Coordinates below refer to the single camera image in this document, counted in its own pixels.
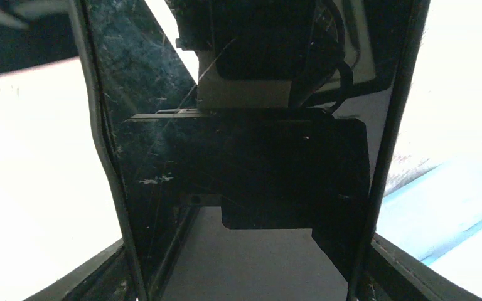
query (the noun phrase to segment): blue object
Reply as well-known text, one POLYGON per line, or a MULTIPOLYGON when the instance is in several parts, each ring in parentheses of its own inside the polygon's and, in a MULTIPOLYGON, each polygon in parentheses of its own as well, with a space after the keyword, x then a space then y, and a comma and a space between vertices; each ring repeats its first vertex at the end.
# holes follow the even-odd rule
POLYGON ((430 265, 482 229, 482 161, 453 159, 383 199, 377 233, 430 265))

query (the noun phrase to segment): gray floor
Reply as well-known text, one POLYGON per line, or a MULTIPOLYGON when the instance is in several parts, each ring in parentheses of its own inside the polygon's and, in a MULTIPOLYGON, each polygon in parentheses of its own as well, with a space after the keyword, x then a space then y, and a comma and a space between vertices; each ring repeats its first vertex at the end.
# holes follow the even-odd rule
POLYGON ((346 281, 311 230, 229 230, 203 208, 163 300, 346 299, 346 281))

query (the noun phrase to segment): scratch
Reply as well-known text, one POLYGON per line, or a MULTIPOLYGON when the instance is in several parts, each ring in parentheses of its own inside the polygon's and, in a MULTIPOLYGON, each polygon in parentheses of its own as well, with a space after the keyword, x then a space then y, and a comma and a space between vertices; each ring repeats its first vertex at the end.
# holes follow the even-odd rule
POLYGON ((142 183, 142 184, 158 184, 158 183, 170 181, 172 179, 174 179, 174 178, 168 177, 168 176, 162 174, 161 177, 156 176, 156 177, 154 177, 154 179, 145 179, 145 180, 141 180, 139 182, 142 183))
POLYGON ((370 280, 368 286, 369 286, 370 289, 372 290, 372 299, 371 299, 371 301, 376 301, 376 300, 378 300, 378 297, 376 297, 376 291, 374 291, 374 285, 372 284, 372 281, 373 281, 373 280, 372 280, 372 277, 371 277, 371 276, 368 276, 368 278, 369 278, 369 280, 370 280))
MULTIPOLYGON (((163 170, 162 170, 162 177, 165 177, 165 175, 163 174, 164 171, 165 171, 165 167, 167 166, 167 164, 163 164, 163 170)), ((156 204, 156 213, 154 215, 154 224, 153 224, 153 235, 151 237, 151 244, 149 245, 149 250, 147 251, 147 258, 149 258, 150 254, 151 254, 151 251, 152 251, 152 248, 153 248, 153 244, 154 244, 154 235, 156 234, 156 225, 158 224, 158 214, 159 214, 159 206, 161 204, 161 192, 162 192, 162 188, 163 188, 163 182, 164 181, 161 181, 160 182, 160 185, 159 185, 159 194, 158 194, 158 203, 156 204)))
POLYGON ((143 183, 143 184, 157 184, 158 183, 158 181, 155 180, 155 179, 141 180, 139 182, 143 183))
MULTIPOLYGON (((212 68, 212 66, 215 64, 215 62, 223 55, 224 51, 235 41, 236 39, 233 38, 230 42, 228 42, 228 44, 226 44, 223 49, 221 50, 221 52, 219 52, 219 54, 215 57, 215 59, 213 59, 213 61, 210 63, 210 65, 208 66, 208 68, 206 68, 206 70, 204 70, 204 72, 198 77, 198 80, 195 82, 195 84, 192 86, 192 88, 189 90, 189 92, 186 94, 186 96, 182 99, 182 101, 180 102, 180 104, 178 105, 178 107, 176 108, 177 110, 179 110, 187 101, 187 99, 189 98, 189 96, 193 93, 193 91, 195 90, 195 88, 197 87, 198 85, 198 82, 200 82, 200 80, 210 71, 210 69, 212 68)), ((163 128, 160 130, 160 132, 158 133, 158 136, 160 136, 161 134, 163 134, 163 132, 165 131, 165 129, 167 129, 167 126, 171 123, 171 121, 174 119, 174 117, 171 117, 166 123, 165 125, 163 126, 163 128)), ((154 148, 154 146, 156 146, 159 142, 159 138, 157 138, 152 144, 151 146, 149 146, 149 148, 147 149, 147 152, 145 153, 145 155, 143 156, 143 160, 141 161, 141 164, 139 165, 139 167, 137 168, 136 170, 136 173, 135 173, 135 176, 134 178, 137 177, 137 175, 139 174, 139 171, 141 170, 141 168, 143 167, 143 164, 145 163, 145 160, 148 158, 150 152, 152 151, 152 149, 154 148)))

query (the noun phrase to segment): black frame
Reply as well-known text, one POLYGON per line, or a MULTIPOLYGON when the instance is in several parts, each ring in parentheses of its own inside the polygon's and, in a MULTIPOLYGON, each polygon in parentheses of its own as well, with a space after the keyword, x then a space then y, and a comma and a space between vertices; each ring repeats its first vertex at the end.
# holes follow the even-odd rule
MULTIPOLYGON (((365 263, 358 283, 359 300, 482 300, 379 235, 370 243, 365 263)), ((136 296, 123 242, 119 240, 25 301, 134 301, 136 296)))
MULTIPOLYGON (((396 143, 396 136, 404 111, 405 101, 409 94, 413 69, 419 50, 420 38, 424 29, 428 7, 429 1, 413 1, 409 8, 410 19, 408 27, 405 30, 405 44, 404 47, 401 48, 401 54, 399 56, 401 59, 398 62, 388 62, 395 65, 397 64, 397 72, 393 81, 392 96, 383 132, 382 144, 377 158, 372 188, 370 190, 370 206, 368 207, 367 222, 365 223, 365 228, 361 236, 360 247, 355 256, 353 256, 353 270, 351 278, 348 281, 348 300, 354 300, 356 299, 356 296, 361 297, 361 299, 368 296, 368 288, 374 287, 371 279, 374 279, 376 283, 379 283, 382 290, 385 290, 387 296, 392 300, 403 300, 402 298, 404 297, 406 300, 455 300, 454 296, 459 293, 462 294, 459 295, 461 297, 468 297, 465 300, 470 300, 469 298, 475 297, 471 294, 465 295, 466 292, 457 287, 445 294, 432 293, 442 290, 441 288, 438 288, 438 285, 450 286, 452 284, 428 268, 423 269, 421 272, 424 273, 424 278, 426 279, 435 278, 438 280, 438 282, 432 284, 433 288, 425 286, 424 282, 417 282, 416 277, 410 279, 410 274, 413 277, 416 275, 412 273, 408 267, 403 270, 401 269, 403 266, 401 264, 402 262, 412 262, 412 260, 410 261, 406 258, 404 252, 399 254, 403 259, 397 260, 396 258, 398 256, 395 256, 393 252, 393 250, 397 249, 395 246, 390 245, 390 243, 383 241, 380 238, 374 239, 374 242, 372 242, 392 152, 396 143), (379 263, 379 266, 372 264, 373 262, 379 263), (392 287, 394 281, 399 284, 398 289, 392 287)), ((113 137, 110 135, 110 124, 107 121, 107 112, 103 103, 102 81, 98 76, 99 67, 97 66, 92 29, 89 28, 87 16, 88 7, 84 1, 70 1, 70 17, 88 87, 92 134, 114 197, 117 216, 125 242, 123 257, 127 258, 127 264, 132 275, 132 282, 135 285, 139 300, 149 300, 150 298, 161 296, 161 292, 168 280, 169 273, 176 262, 176 257, 183 244, 184 237, 187 235, 191 222, 198 213, 198 209, 191 208, 184 214, 182 217, 183 222, 178 226, 176 234, 173 237, 173 243, 169 246, 168 256, 163 259, 160 270, 157 271, 155 276, 146 283, 137 256, 134 235, 131 231, 129 213, 126 208, 125 191, 122 187, 123 184, 121 182, 121 177, 119 176, 119 171, 117 170, 117 156, 115 155, 114 149, 112 149, 113 137)), ((370 91, 369 93, 371 93, 372 88, 375 88, 375 90, 383 90, 384 87, 387 88, 390 85, 390 82, 384 82, 382 84, 378 83, 376 84, 376 87, 372 86, 372 84, 373 83, 365 83, 364 91, 370 91)), ((328 97, 328 94, 322 93, 317 97, 326 98, 328 97)))

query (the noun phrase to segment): white wall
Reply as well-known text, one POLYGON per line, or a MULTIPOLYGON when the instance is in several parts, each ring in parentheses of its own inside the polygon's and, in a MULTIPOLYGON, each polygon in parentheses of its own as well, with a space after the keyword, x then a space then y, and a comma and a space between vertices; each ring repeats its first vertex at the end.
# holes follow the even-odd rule
POLYGON ((45 288, 121 237, 78 58, 0 76, 0 301, 45 288))

